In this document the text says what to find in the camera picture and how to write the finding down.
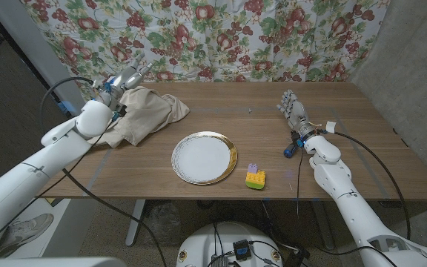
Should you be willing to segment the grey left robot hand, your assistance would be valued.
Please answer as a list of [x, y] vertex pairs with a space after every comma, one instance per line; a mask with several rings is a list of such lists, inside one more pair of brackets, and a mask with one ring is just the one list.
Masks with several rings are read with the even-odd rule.
[[139, 86], [153, 67], [153, 63], [144, 67], [140, 66], [144, 57], [145, 53], [141, 52], [124, 70], [109, 78], [102, 85], [97, 85], [94, 100], [108, 106], [112, 111], [118, 110], [124, 93]]

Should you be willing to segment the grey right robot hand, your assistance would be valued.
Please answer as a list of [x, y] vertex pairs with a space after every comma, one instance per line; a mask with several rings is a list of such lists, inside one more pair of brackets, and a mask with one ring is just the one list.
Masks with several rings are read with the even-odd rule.
[[284, 92], [277, 109], [286, 118], [289, 127], [299, 134], [302, 142], [307, 142], [316, 135], [303, 104], [292, 90]]

